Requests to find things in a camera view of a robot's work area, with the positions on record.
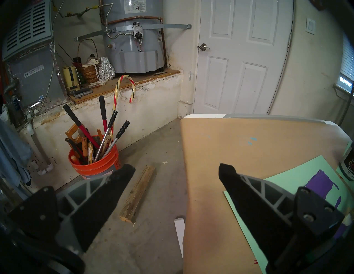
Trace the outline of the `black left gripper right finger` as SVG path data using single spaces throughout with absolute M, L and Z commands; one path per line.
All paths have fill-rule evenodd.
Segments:
M 292 194 L 221 163 L 219 179 L 267 259 L 267 274 L 330 273 L 345 250 L 337 206 L 308 184 Z

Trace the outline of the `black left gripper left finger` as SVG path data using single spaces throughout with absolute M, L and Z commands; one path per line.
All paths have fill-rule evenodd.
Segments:
M 112 174 L 82 180 L 56 193 L 45 186 L 9 214 L 25 235 L 86 252 L 135 173 L 124 164 Z

